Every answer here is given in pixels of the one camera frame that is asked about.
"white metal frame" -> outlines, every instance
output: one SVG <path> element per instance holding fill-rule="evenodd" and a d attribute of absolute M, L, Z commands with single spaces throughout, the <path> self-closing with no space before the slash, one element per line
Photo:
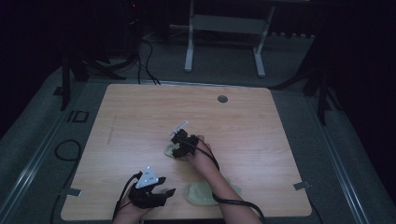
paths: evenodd
<path fill-rule="evenodd" d="M 189 45 L 187 46 L 187 55 L 184 70 L 186 72 L 190 72 L 192 70 L 192 59 L 194 53 L 194 30 L 209 30 L 261 35 L 259 44 L 253 48 L 253 54 L 256 61 L 258 76 L 264 77 L 265 71 L 262 64 L 262 47 L 264 45 L 265 37 L 267 37 L 268 28 L 274 15 L 274 11 L 275 7 L 272 6 L 266 20 L 199 15 L 194 14 L 194 0 L 190 0 Z"/>

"wire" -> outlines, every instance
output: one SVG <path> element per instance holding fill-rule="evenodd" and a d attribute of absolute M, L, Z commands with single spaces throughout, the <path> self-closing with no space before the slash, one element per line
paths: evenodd
<path fill-rule="evenodd" d="M 317 217 L 318 217 L 318 219 L 319 219 L 320 224 L 323 224 L 323 219 L 321 218 L 321 216 L 320 216 L 320 214 L 319 214 L 319 212 L 318 212 L 318 209 L 312 204 L 312 202 L 311 202 L 311 200 L 309 199 L 309 197 L 308 197 L 308 201 L 309 201 L 309 204 L 311 204 L 312 209 L 314 209 L 315 213 L 317 214 Z"/>
<path fill-rule="evenodd" d="M 122 208 L 124 208 L 126 205 L 128 205 L 128 204 L 131 203 L 131 202 L 128 202 L 127 204 L 125 204 L 125 205 L 123 205 L 123 206 L 120 206 L 121 201 L 122 201 L 122 198 L 123 198 L 123 196 L 124 196 L 124 194 L 125 194 L 125 191 L 128 189 L 128 186 L 130 185 L 131 181 L 132 181 L 133 179 L 135 179 L 135 178 L 138 178 L 140 175 L 142 175 L 142 173 L 135 174 L 135 175 L 133 175 L 131 178 L 129 178 L 129 180 L 126 182 L 126 184 L 125 184 L 125 186 L 124 186 L 124 188 L 123 188 L 123 190 L 122 190 L 122 194 L 121 194 L 119 200 L 118 200 L 117 203 L 116 203 L 116 207 L 114 208 L 113 220 L 114 220 L 114 218 L 116 217 L 117 213 L 118 213 Z"/>
<path fill-rule="evenodd" d="M 147 60 L 146 60 L 146 65 L 145 65 L 146 71 L 147 71 L 148 75 L 151 77 L 151 79 L 153 80 L 153 82 L 154 82 L 155 85 L 157 85 L 157 84 L 158 84 L 158 85 L 161 85 L 160 81 L 159 81 L 155 76 L 153 76 L 153 75 L 150 73 L 150 71 L 149 71 L 149 59 L 151 58 L 151 54 L 152 54 L 152 45 L 151 45 L 148 41 L 146 41 L 146 40 L 144 40 L 144 39 L 142 39 L 142 42 L 145 43 L 145 44 L 147 44 L 147 45 L 149 45 L 149 48 L 150 48 L 149 54 L 148 54 L 148 58 L 147 58 Z"/>
<path fill-rule="evenodd" d="M 137 83 L 140 84 L 140 72 L 142 71 L 142 62 L 140 61 L 139 52 L 137 52 L 137 61 L 139 62 L 139 68 L 137 69 Z"/>
<path fill-rule="evenodd" d="M 338 102 L 334 99 L 331 92 L 327 91 L 327 94 L 329 95 L 330 99 L 332 100 L 332 103 L 334 104 L 335 108 L 337 108 L 338 110 L 344 110 L 344 108 L 341 105 L 339 105 Z"/>
<path fill-rule="evenodd" d="M 215 163 L 215 165 L 216 165 L 216 167 L 218 168 L 218 170 L 220 170 L 218 161 L 216 160 L 215 156 L 213 155 L 212 150 L 210 150 L 210 147 L 209 147 L 203 140 L 201 140 L 200 138 L 198 138 L 198 140 L 201 141 L 202 143 L 204 143 L 204 145 L 210 150 L 210 153 L 211 153 L 212 155 L 209 155 L 209 153 L 205 152 L 203 149 L 201 149 L 201 148 L 199 148 L 199 147 L 196 147 L 196 146 L 194 146 L 194 145 L 192 145 L 192 144 L 190 144 L 190 143 L 184 142 L 184 141 L 182 141 L 182 140 L 180 140 L 180 139 L 177 139 L 177 140 L 178 140 L 179 142 L 183 143 L 183 144 L 186 144 L 186 145 L 189 146 L 189 147 L 194 147 L 195 149 L 197 149 L 197 150 L 201 151 L 202 153 L 204 153 L 204 155 L 206 155 L 210 160 L 212 160 L 212 161 Z M 265 217 L 264 217 L 264 214 L 262 213 L 262 210 L 260 209 L 259 206 L 257 206 L 257 205 L 254 204 L 254 203 L 250 203 L 250 202 L 246 202 L 246 201 L 240 201 L 240 200 L 221 199 L 221 198 L 219 198 L 218 196 L 216 196 L 214 193 L 212 193 L 212 197 L 213 197 L 213 199 L 214 199 L 216 202 L 218 202 L 218 203 L 227 203 L 227 204 L 234 204 L 234 205 L 242 205 L 242 206 L 251 207 L 251 208 L 253 208 L 254 210 L 256 210 L 257 213 L 259 213 L 260 219 L 261 219 L 261 221 L 262 221 L 262 224 L 265 223 Z"/>
<path fill-rule="evenodd" d="M 75 143 L 75 144 L 78 146 L 78 155 L 77 155 L 75 158 L 71 158 L 71 159 L 70 159 L 70 158 L 64 158 L 64 157 L 62 157 L 62 156 L 59 154 L 59 148 L 60 148 L 63 144 L 69 143 L 69 142 Z M 58 146 L 56 146 L 56 148 L 55 148 L 55 156 L 56 156 L 56 158 L 58 158 L 58 159 L 61 160 L 61 161 L 75 161 L 75 162 L 76 162 L 75 165 L 74 165 L 73 170 L 70 172 L 69 176 L 66 178 L 66 181 L 64 181 L 64 185 L 62 186 L 62 189 L 65 189 L 66 186 L 67 186 L 67 184 L 69 183 L 69 180 L 70 180 L 70 178 L 72 177 L 73 173 L 77 170 L 78 163 L 79 163 L 79 161 L 81 160 L 81 156 L 82 156 L 82 148 L 81 148 L 81 145 L 79 144 L 78 141 L 76 141 L 76 140 L 74 140 L 74 139 L 67 139 L 67 140 L 64 140 L 64 141 L 62 141 L 60 144 L 58 144 Z M 54 204 L 53 204 L 53 206 L 52 206 L 52 211 L 51 211 L 51 213 L 50 213 L 49 223 L 53 223 L 53 218 L 54 218 L 54 214 L 55 214 L 55 208 L 56 208 L 56 206 L 57 206 L 57 204 L 58 204 L 58 202 L 59 202 L 60 199 L 61 199 L 61 194 L 58 193 L 58 196 L 56 197 L 56 200 L 55 200 L 55 202 L 54 202 Z"/>
<path fill-rule="evenodd" d="M 172 35 L 169 35 L 169 38 L 172 38 L 172 37 L 175 37 L 175 36 L 178 36 L 178 35 L 182 35 L 183 33 L 186 33 L 186 32 L 188 32 L 189 31 L 189 29 L 187 28 L 187 29 L 183 29 L 183 30 L 181 30 L 181 31 L 178 31 L 177 33 L 174 33 L 174 34 L 172 34 Z M 148 34 L 148 35 L 145 35 L 145 36 L 143 36 L 143 39 L 144 40 L 146 40 L 146 41 L 148 41 L 148 42 L 165 42 L 166 40 L 164 40 L 164 39 L 154 39 L 154 38 L 149 38 L 149 37 L 151 37 L 151 36 L 154 36 L 154 35 L 156 35 L 156 33 L 151 33 L 151 34 Z"/>

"table top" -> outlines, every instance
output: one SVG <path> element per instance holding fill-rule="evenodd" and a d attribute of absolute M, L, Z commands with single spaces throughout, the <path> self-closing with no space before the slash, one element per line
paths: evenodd
<path fill-rule="evenodd" d="M 226 103 L 218 101 L 224 95 Z M 185 120 L 188 134 L 200 134 L 212 147 L 224 176 L 242 189 L 245 201 L 267 217 L 311 214 L 301 177 L 269 90 L 216 86 L 109 85 L 67 197 L 65 220 L 111 219 L 127 180 L 150 166 L 163 185 L 176 188 L 164 207 L 144 219 L 221 217 L 216 205 L 199 206 L 184 198 L 187 185 L 203 181 L 186 161 L 166 157 L 169 135 Z"/>

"hand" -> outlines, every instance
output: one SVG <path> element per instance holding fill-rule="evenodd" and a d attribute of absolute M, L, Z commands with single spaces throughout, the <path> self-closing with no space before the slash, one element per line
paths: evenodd
<path fill-rule="evenodd" d="M 135 224 L 137 223 L 142 216 L 151 211 L 152 208 L 139 208 L 134 206 L 131 203 L 131 200 L 128 198 L 128 195 L 131 191 L 131 188 L 128 189 L 128 192 L 122 198 L 120 203 L 120 210 L 114 218 L 114 224 Z"/>
<path fill-rule="evenodd" d="M 209 144 L 205 143 L 205 138 L 201 135 L 197 135 L 197 138 L 200 139 L 197 147 L 213 157 L 211 147 Z M 213 173 L 219 173 L 215 163 L 200 150 L 196 149 L 194 155 L 188 154 L 184 159 L 188 161 L 205 179 Z"/>

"forearm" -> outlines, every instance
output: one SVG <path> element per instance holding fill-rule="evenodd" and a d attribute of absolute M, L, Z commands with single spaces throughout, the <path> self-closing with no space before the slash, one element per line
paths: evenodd
<path fill-rule="evenodd" d="M 233 188 L 230 186 L 230 184 L 220 172 L 212 173 L 205 178 L 210 188 L 212 188 L 213 193 L 217 197 L 224 200 L 243 201 L 243 199 L 235 192 L 235 190 L 233 190 Z M 219 203 L 219 208 L 227 224 L 261 224 L 258 216 L 253 212 L 250 207 L 246 207 L 244 205 Z"/>
<path fill-rule="evenodd" d="M 137 224 L 140 217 L 133 214 L 117 214 L 113 224 Z"/>

